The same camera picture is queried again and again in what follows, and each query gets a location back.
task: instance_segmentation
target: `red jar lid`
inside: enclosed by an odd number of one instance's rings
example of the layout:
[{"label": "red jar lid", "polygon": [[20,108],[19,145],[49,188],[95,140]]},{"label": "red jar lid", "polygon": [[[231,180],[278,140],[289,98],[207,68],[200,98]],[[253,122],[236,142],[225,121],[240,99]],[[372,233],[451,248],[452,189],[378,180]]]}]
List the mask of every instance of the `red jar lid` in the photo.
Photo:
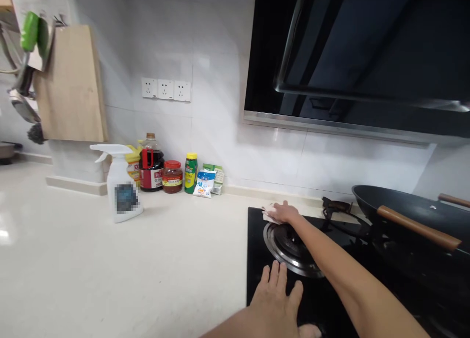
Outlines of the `red jar lid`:
[{"label": "red jar lid", "polygon": [[169,160],[165,162],[165,168],[169,169],[178,169],[181,167],[181,163],[174,160]]}]

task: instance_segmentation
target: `wok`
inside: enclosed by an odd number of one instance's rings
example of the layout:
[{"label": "wok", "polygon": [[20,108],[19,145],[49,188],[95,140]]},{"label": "wok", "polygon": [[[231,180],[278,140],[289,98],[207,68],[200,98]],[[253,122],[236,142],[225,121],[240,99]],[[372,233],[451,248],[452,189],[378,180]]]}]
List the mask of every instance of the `wok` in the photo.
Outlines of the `wok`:
[{"label": "wok", "polygon": [[368,185],[352,188],[371,221],[369,241],[380,256],[441,300],[470,308],[470,202],[440,201]]},{"label": "wok", "polygon": [[386,235],[431,256],[470,264],[470,212],[441,201],[466,207],[470,202],[444,194],[433,201],[369,185],[353,186],[352,192],[373,224],[373,236]]}]

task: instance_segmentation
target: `cloth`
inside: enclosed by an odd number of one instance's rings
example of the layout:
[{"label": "cloth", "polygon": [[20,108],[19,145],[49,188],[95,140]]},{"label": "cloth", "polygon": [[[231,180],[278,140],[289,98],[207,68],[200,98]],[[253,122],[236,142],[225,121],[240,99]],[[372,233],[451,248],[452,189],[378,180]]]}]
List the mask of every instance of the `cloth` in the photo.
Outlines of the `cloth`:
[{"label": "cloth", "polygon": [[281,224],[278,220],[276,220],[276,213],[277,210],[274,208],[273,204],[269,204],[268,206],[263,206],[263,219],[265,221],[274,223],[274,224]]}]

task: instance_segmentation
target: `electrical outlet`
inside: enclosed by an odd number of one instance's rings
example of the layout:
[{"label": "electrical outlet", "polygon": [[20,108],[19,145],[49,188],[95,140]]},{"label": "electrical outlet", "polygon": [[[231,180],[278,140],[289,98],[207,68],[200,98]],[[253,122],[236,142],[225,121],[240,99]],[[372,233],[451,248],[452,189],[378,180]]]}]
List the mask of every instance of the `electrical outlet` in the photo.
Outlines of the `electrical outlet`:
[{"label": "electrical outlet", "polygon": [[191,83],[186,81],[175,81],[175,101],[191,101]]},{"label": "electrical outlet", "polygon": [[158,98],[173,99],[174,87],[172,80],[158,79]]},{"label": "electrical outlet", "polygon": [[158,81],[156,79],[142,79],[142,97],[157,98]]}]

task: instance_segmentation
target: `salt packet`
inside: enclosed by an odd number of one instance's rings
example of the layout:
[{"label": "salt packet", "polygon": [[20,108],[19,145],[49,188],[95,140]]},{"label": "salt packet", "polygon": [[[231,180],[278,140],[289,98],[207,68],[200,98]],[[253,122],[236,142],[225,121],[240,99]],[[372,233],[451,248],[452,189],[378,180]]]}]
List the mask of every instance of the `salt packet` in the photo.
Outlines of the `salt packet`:
[{"label": "salt packet", "polygon": [[215,171],[201,169],[197,173],[197,181],[193,195],[211,199],[211,190],[214,187],[215,174]]}]

